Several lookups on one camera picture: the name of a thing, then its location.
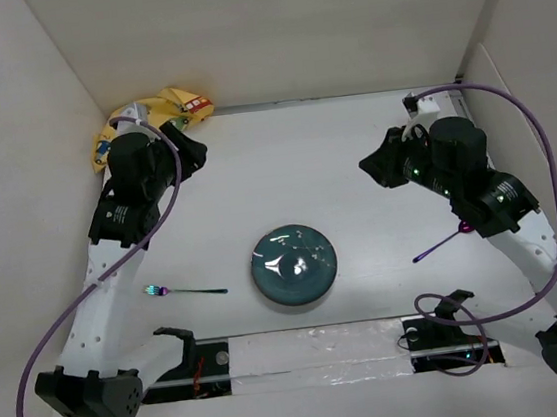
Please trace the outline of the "yellow vehicle-print cloth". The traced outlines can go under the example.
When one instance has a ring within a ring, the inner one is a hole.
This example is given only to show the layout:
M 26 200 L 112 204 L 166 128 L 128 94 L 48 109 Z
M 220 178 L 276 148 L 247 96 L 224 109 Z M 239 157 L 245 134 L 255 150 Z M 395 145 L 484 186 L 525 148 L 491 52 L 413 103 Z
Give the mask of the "yellow vehicle-print cloth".
M 141 98 L 115 109 L 93 139 L 91 166 L 94 173 L 100 173 L 107 165 L 109 145 L 118 134 L 110 125 L 115 117 L 132 116 L 134 111 L 138 111 L 141 120 L 146 120 L 155 127 L 159 128 L 171 121 L 177 129 L 184 132 L 210 118 L 214 110 L 215 106 L 209 98 L 170 87 L 160 90 L 156 96 Z

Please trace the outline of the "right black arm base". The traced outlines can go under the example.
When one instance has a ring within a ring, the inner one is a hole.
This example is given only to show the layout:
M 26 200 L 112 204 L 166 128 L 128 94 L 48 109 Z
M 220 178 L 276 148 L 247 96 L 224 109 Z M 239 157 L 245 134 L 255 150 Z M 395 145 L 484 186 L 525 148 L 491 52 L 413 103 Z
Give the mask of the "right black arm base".
M 505 357 L 499 342 L 488 340 L 484 351 L 478 334 L 468 335 L 458 327 L 437 324 L 422 315 L 401 318 L 403 334 L 396 343 L 410 356 L 415 374 L 429 371 L 454 376 L 471 373 L 479 363 L 504 364 Z

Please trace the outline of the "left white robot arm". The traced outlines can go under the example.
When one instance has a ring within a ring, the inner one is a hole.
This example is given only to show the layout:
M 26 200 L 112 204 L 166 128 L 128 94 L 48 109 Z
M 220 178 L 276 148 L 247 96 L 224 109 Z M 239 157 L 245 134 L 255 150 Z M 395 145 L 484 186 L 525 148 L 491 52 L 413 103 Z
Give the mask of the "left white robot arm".
M 124 131 L 109 145 L 109 179 L 98 199 L 88 237 L 87 284 L 57 367 L 41 372 L 35 392 L 65 417 L 135 417 L 142 400 L 168 372 L 189 376 L 198 366 L 192 331 L 162 326 L 128 354 L 120 350 L 133 282 L 148 250 L 144 239 L 160 226 L 167 188 L 206 162 L 206 145 L 167 121 L 162 136 Z

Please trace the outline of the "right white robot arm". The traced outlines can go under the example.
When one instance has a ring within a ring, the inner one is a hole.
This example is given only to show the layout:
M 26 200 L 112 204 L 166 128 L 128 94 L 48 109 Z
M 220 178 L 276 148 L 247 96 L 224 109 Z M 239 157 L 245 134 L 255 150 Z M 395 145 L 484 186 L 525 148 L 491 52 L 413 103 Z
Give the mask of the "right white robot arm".
M 382 187 L 410 182 L 445 197 L 453 214 L 470 225 L 518 267 L 551 313 L 530 308 L 500 319 L 471 292 L 456 290 L 439 300 L 430 321 L 445 342 L 487 335 L 540 356 L 557 374 L 557 231 L 519 179 L 492 169 L 487 136 L 470 120 L 441 118 L 429 128 L 391 127 L 381 146 L 359 167 Z

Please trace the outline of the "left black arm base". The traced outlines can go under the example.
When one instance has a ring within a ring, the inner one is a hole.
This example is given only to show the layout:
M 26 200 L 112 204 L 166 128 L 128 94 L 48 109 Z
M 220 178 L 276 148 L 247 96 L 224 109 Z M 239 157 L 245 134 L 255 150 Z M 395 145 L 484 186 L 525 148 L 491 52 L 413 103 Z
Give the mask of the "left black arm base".
M 192 365 L 166 372 L 145 393 L 144 405 L 175 403 L 232 394 L 227 339 L 198 341 Z

